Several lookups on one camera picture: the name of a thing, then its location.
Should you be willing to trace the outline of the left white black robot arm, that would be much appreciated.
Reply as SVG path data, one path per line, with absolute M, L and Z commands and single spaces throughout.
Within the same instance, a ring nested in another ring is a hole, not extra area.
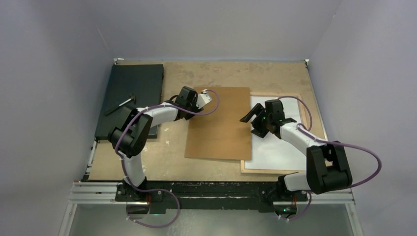
M 165 122 L 189 120 L 212 101 L 213 98 L 206 90 L 198 93 L 184 86 L 178 95 L 159 105 L 144 108 L 125 106 L 121 109 L 118 121 L 109 131 L 108 141 L 120 157 L 123 181 L 130 185 L 127 190 L 129 197 L 141 201 L 147 194 L 147 188 L 142 185 L 146 177 L 141 152 L 151 128 Z

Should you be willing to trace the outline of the brown frame backing board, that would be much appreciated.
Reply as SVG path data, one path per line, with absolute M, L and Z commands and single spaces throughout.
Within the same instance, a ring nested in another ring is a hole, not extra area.
M 251 109 L 250 88 L 210 87 L 210 95 L 204 115 L 189 120 L 184 156 L 251 160 L 251 125 L 240 122 Z

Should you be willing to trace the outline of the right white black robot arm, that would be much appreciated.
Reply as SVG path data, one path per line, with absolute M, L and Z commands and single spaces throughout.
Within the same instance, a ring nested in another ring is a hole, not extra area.
M 321 140 L 294 118 L 285 115 L 279 99 L 257 103 L 240 122 L 250 122 L 252 134 L 264 138 L 271 133 L 295 147 L 306 158 L 306 171 L 280 176 L 276 193 L 282 200 L 290 199 L 297 191 L 322 194 L 349 187 L 352 174 L 340 142 Z

